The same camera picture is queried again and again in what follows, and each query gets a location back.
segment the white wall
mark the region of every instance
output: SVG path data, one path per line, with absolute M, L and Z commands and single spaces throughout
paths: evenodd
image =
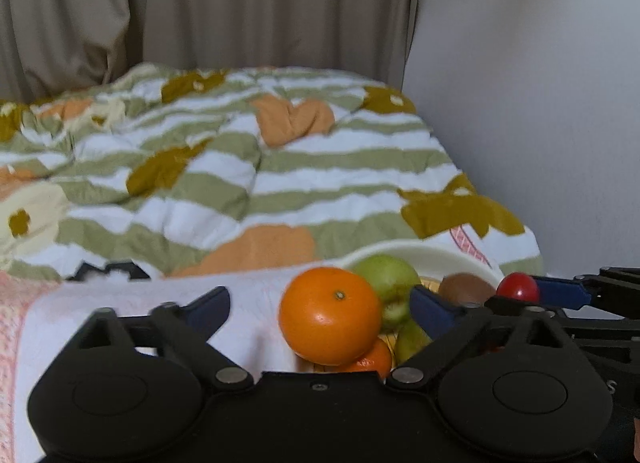
M 419 0 L 404 91 L 546 269 L 640 266 L 640 0 Z

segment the green fruit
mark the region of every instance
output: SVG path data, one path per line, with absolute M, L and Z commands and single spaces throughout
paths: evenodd
M 409 315 L 409 292 L 420 277 L 408 262 L 378 253 L 351 267 L 351 271 L 366 279 L 382 302 L 382 331 L 398 328 Z
M 427 333 L 414 320 L 409 319 L 400 328 L 396 339 L 394 348 L 396 365 L 404 364 L 428 344 L 431 344 L 431 339 L 427 336 Z

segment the red cherry tomato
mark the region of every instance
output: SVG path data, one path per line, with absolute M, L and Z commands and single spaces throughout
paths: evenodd
M 516 271 L 507 275 L 498 285 L 496 295 L 510 299 L 540 302 L 540 290 L 532 276 Z

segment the brown egg-shaped fruit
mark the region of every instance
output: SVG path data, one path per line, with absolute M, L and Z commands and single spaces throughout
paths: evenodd
M 495 295 L 495 288 L 472 273 L 454 273 L 442 280 L 438 294 L 455 305 L 465 302 L 484 304 Z

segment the pink trim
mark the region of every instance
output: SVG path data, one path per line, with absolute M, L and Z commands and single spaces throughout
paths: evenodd
M 489 261 L 487 260 L 487 258 L 482 254 L 480 250 L 476 248 L 476 246 L 473 244 L 473 241 L 471 240 L 471 237 L 468 236 L 462 226 L 451 228 L 449 230 L 449 234 L 451 235 L 451 238 L 459 247 L 461 252 L 468 253 L 469 255 L 478 259 L 478 261 L 481 261 L 482 263 L 485 263 L 487 266 L 489 266 Z
M 15 462 L 15 375 L 24 320 L 31 305 L 58 286 L 15 279 L 0 271 L 0 463 Z

